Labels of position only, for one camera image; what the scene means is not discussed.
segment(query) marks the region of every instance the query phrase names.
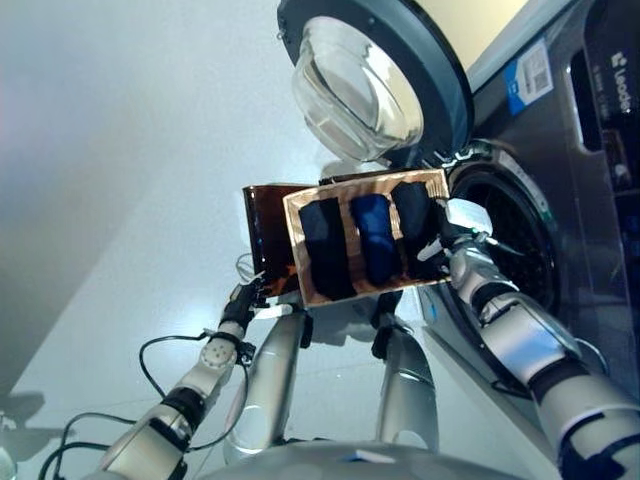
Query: black cable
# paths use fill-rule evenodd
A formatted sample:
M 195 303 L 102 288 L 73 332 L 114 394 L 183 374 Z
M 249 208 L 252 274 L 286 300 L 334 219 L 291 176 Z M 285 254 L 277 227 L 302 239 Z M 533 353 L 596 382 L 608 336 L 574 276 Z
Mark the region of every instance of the black cable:
M 76 423 L 79 420 L 82 420 L 83 418 L 101 418 L 103 420 L 111 420 L 114 422 L 119 422 L 119 423 L 124 423 L 126 425 L 133 425 L 136 423 L 135 420 L 129 420 L 127 418 L 122 418 L 122 417 L 117 417 L 115 415 L 108 415 L 106 413 L 99 413 L 99 412 L 85 412 L 85 413 L 81 413 L 79 415 L 76 415 L 75 417 L 73 417 L 71 420 L 69 420 L 67 422 L 67 424 L 64 427 L 64 430 L 62 432 L 62 437 L 60 438 L 60 447 L 59 448 L 63 448 L 66 443 L 67 443 L 67 438 L 69 437 L 69 431 L 71 430 L 71 426 Z M 54 479 L 58 479 L 60 478 L 60 468 L 62 467 L 62 453 L 60 455 L 58 455 L 57 457 L 57 461 L 56 461 L 56 468 L 53 472 L 53 478 Z
M 155 343 L 166 342 L 168 340 L 190 340 L 190 341 L 198 342 L 200 340 L 204 340 L 205 338 L 207 338 L 207 336 L 208 335 L 205 332 L 202 332 L 197 337 L 190 337 L 186 335 L 168 335 L 166 337 L 154 338 L 142 344 L 142 346 L 140 347 L 140 350 L 138 351 L 138 361 L 140 362 L 140 368 L 142 369 L 142 373 L 147 378 L 151 386 L 154 388 L 156 392 L 160 394 L 162 398 L 166 396 L 166 393 L 164 393 L 164 390 L 162 390 L 160 385 L 158 385 L 158 382 L 156 382 L 155 379 L 149 373 L 149 370 L 147 369 L 147 365 L 144 363 L 144 351 Z
M 205 443 L 204 445 L 198 445 L 197 447 L 189 447 L 187 449 L 187 453 L 198 452 L 200 450 L 206 450 L 207 448 L 215 447 L 225 438 L 227 438 L 227 435 L 229 435 L 231 431 L 236 428 L 236 425 L 238 424 L 238 422 L 240 421 L 240 417 L 242 416 L 242 412 L 244 411 L 244 407 L 247 405 L 247 397 L 249 396 L 249 373 L 247 372 L 247 367 L 244 363 L 240 363 L 239 365 L 242 367 L 242 371 L 244 372 L 244 399 L 242 400 L 242 406 L 238 411 L 238 415 L 236 415 L 236 418 L 233 420 L 233 423 L 227 429 L 227 431 L 216 438 L 214 441 Z
M 56 448 L 51 455 L 47 457 L 47 459 L 42 464 L 42 468 L 40 469 L 40 474 L 38 475 L 38 480 L 45 480 L 47 478 L 47 471 L 51 466 L 53 461 L 60 457 L 67 450 L 71 450 L 74 448 L 87 448 L 89 450 L 100 450 L 106 451 L 109 449 L 109 445 L 103 445 L 101 443 L 90 443 L 90 442 L 72 442 L 68 443 L 62 447 Z

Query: barcode sticker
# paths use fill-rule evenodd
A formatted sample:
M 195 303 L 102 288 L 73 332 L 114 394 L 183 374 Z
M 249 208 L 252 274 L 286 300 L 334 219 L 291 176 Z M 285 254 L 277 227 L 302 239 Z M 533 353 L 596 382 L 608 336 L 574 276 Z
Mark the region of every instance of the barcode sticker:
M 509 109 L 514 115 L 553 90 L 544 40 L 536 42 L 521 57 L 507 65 L 504 75 L 507 81 Z

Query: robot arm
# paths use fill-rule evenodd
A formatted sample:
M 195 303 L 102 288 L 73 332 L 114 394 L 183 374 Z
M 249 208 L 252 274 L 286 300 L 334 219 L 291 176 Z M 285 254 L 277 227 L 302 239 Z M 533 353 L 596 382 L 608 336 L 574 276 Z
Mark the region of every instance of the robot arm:
M 126 432 L 86 480 L 177 480 L 184 477 L 193 435 L 215 404 L 238 360 L 238 347 L 258 302 L 260 281 L 238 285 L 227 303 L 218 331 L 196 365 Z
M 486 348 L 529 389 L 566 479 L 640 478 L 640 405 L 581 362 L 573 337 L 477 242 L 450 247 L 451 283 Z

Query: dark blue fabric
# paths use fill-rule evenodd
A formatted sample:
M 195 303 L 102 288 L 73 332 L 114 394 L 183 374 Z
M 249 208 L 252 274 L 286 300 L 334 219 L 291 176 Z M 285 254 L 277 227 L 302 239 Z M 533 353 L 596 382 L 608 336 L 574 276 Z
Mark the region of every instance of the dark blue fabric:
M 300 209 L 300 222 L 311 258 L 311 280 L 318 293 L 331 300 L 355 296 L 338 199 L 305 205 Z
M 386 283 L 402 271 L 400 255 L 391 232 L 389 200 L 371 194 L 351 200 L 351 216 L 360 231 L 362 254 L 367 265 L 367 279 L 373 285 Z

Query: wire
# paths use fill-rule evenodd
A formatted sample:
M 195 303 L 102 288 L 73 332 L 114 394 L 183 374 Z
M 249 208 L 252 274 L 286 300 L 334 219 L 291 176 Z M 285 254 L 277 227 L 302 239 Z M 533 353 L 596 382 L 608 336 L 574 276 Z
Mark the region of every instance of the wire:
M 162 390 L 160 385 L 158 385 L 158 382 L 156 382 L 155 379 L 149 373 L 149 370 L 147 369 L 147 365 L 144 362 L 144 351 L 155 343 L 166 342 L 169 340 L 190 340 L 194 342 L 199 342 L 200 340 L 204 340 L 207 336 L 208 335 L 206 332 L 202 332 L 197 337 L 189 337 L 185 335 L 168 335 L 166 337 L 154 338 L 142 344 L 142 346 L 140 347 L 140 350 L 138 351 L 138 361 L 140 362 L 140 369 L 142 370 L 142 373 L 144 374 L 146 379 L 149 381 L 151 386 L 154 388 L 154 390 L 158 392 L 158 394 L 160 394 L 162 398 L 166 396 L 166 393 L 164 393 L 164 390 Z
M 227 438 L 227 436 L 231 433 L 231 431 L 234 428 L 236 428 L 236 425 L 238 425 L 238 422 L 240 421 L 240 417 L 242 417 L 242 412 L 244 411 L 244 407 L 247 405 L 247 397 L 249 396 L 249 373 L 247 372 L 247 367 L 244 363 L 240 363 L 240 366 L 242 367 L 242 371 L 244 372 L 244 394 L 243 394 L 244 398 L 242 400 L 242 407 L 240 407 L 240 410 L 238 411 L 238 415 L 236 415 L 236 418 L 233 420 L 233 423 L 227 429 L 227 431 L 224 432 L 222 435 L 220 435 L 218 438 L 216 438 L 214 441 L 205 443 L 204 445 L 198 445 L 197 447 L 190 447 L 187 450 L 187 453 L 198 452 L 200 450 L 205 450 L 207 448 L 215 447 L 220 442 L 222 442 L 225 438 Z
M 90 443 L 90 442 L 72 442 L 68 443 L 64 446 L 56 448 L 51 455 L 47 457 L 47 459 L 42 464 L 42 468 L 40 469 L 40 474 L 38 475 L 38 480 L 45 480 L 47 478 L 47 471 L 49 467 L 53 463 L 56 458 L 62 456 L 64 452 L 67 450 L 71 450 L 74 448 L 86 448 L 89 450 L 100 450 L 106 451 L 109 449 L 109 445 L 103 445 L 101 443 Z
M 126 425 L 133 425 L 136 423 L 135 420 L 129 420 L 127 418 L 117 417 L 115 415 L 108 415 L 106 413 L 99 413 L 99 412 L 81 413 L 73 417 L 71 420 L 69 420 L 65 425 L 64 430 L 62 432 L 62 437 L 60 438 L 59 448 L 64 448 L 64 446 L 66 445 L 67 438 L 69 437 L 69 432 L 71 431 L 71 426 L 77 421 L 82 420 L 83 418 L 101 418 L 103 420 L 111 420 L 113 422 L 124 423 Z M 62 467 L 62 453 L 63 452 L 61 452 L 60 455 L 58 455 L 57 457 L 56 468 L 53 472 L 53 478 L 56 478 L 56 479 L 60 478 L 60 468 Z
M 583 338 L 576 338 L 576 342 L 578 343 L 578 345 L 582 345 L 584 347 L 587 347 L 589 350 L 591 350 L 595 354 L 596 357 L 598 357 L 598 361 L 600 362 L 600 366 L 602 368 L 602 373 L 604 373 L 608 377 L 609 376 L 609 364 L 607 363 L 607 359 L 604 358 L 604 355 L 602 354 L 602 352 L 600 350 L 598 350 L 598 348 L 596 348 L 595 345 L 593 345 L 590 342 L 587 342 Z

